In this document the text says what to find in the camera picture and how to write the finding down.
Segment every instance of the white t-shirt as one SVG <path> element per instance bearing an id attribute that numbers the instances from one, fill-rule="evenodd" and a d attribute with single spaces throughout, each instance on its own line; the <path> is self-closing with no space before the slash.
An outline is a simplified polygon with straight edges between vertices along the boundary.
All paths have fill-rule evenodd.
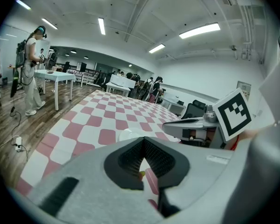
<path id="1" fill-rule="evenodd" d="M 26 61 L 25 64 L 30 64 L 31 60 L 29 58 L 30 56 L 30 47 L 33 43 L 36 43 L 36 39 L 35 38 L 30 38 L 27 43 L 26 43 L 26 48 L 25 48 L 25 57 L 26 57 Z"/>

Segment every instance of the white ceiling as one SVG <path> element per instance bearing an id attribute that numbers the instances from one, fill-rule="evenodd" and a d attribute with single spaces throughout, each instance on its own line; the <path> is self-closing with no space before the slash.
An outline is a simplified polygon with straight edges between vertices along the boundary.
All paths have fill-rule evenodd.
<path id="1" fill-rule="evenodd" d="M 116 39 L 127 43 L 136 37 L 140 41 L 138 46 L 147 51 L 163 43 L 164 49 L 151 54 L 158 61 L 188 56 L 235 56 L 230 50 L 231 45 L 237 47 L 238 57 L 241 57 L 243 49 L 248 48 L 253 59 L 259 60 L 264 48 L 263 8 L 255 5 L 239 7 L 237 0 L 230 0 L 232 6 L 223 0 L 23 1 L 31 6 L 33 12 L 56 24 L 59 30 L 81 24 L 98 26 L 97 18 L 102 17 L 106 36 L 119 32 Z M 184 40 L 178 36 L 212 22 L 218 22 L 221 30 Z"/>

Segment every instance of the fluorescent light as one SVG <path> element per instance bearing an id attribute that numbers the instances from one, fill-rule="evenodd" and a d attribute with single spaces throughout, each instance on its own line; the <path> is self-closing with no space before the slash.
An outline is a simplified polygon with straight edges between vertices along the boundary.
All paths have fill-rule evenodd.
<path id="1" fill-rule="evenodd" d="M 164 48 L 164 47 L 165 47 L 165 45 L 160 44 L 159 46 L 153 48 L 153 49 L 150 50 L 149 52 L 150 52 L 150 53 L 153 53 L 153 52 L 156 52 L 156 51 L 158 51 L 158 50 L 160 50 L 160 49 L 162 49 L 162 48 Z"/>
<path id="2" fill-rule="evenodd" d="M 15 0 L 18 4 L 23 6 L 25 9 L 31 10 L 31 7 L 29 7 L 26 3 L 22 2 L 21 0 Z"/>
<path id="3" fill-rule="evenodd" d="M 99 18 L 99 19 L 98 19 L 98 23 L 99 23 L 99 27 L 100 27 L 100 29 L 101 29 L 101 33 L 102 33 L 103 35 L 106 35 L 106 33 L 105 33 L 105 31 L 104 31 L 103 18 Z"/>
<path id="4" fill-rule="evenodd" d="M 48 25 L 50 25 L 52 28 L 54 28 L 54 29 L 58 29 L 56 26 L 54 26 L 52 23 L 50 23 L 47 19 L 45 19 L 45 18 L 42 18 L 42 20 L 44 21 L 44 22 L 46 22 Z"/>
<path id="5" fill-rule="evenodd" d="M 17 36 L 14 36 L 14 35 L 10 35 L 10 34 L 5 34 L 5 35 L 9 35 L 9 36 L 17 37 Z"/>
<path id="6" fill-rule="evenodd" d="M 185 39 L 190 36 L 199 35 L 199 34 L 206 33 L 206 32 L 219 31 L 219 30 L 220 30 L 219 24 L 216 22 L 213 24 L 205 25 L 205 26 L 181 33 L 179 36 L 182 39 Z"/>

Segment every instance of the shoe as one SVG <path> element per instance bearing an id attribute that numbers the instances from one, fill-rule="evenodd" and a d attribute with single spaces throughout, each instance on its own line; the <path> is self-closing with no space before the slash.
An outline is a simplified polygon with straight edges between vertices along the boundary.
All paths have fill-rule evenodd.
<path id="1" fill-rule="evenodd" d="M 35 115 L 36 114 L 36 110 L 31 110 L 31 111 L 29 111 L 29 112 L 25 112 L 25 115 L 26 116 L 31 116 L 31 115 Z"/>
<path id="2" fill-rule="evenodd" d="M 40 106 L 40 107 L 37 107 L 37 109 L 39 110 L 39 109 L 42 108 L 45 104 L 46 104 L 46 102 L 45 102 L 45 101 L 42 101 L 41 106 Z"/>

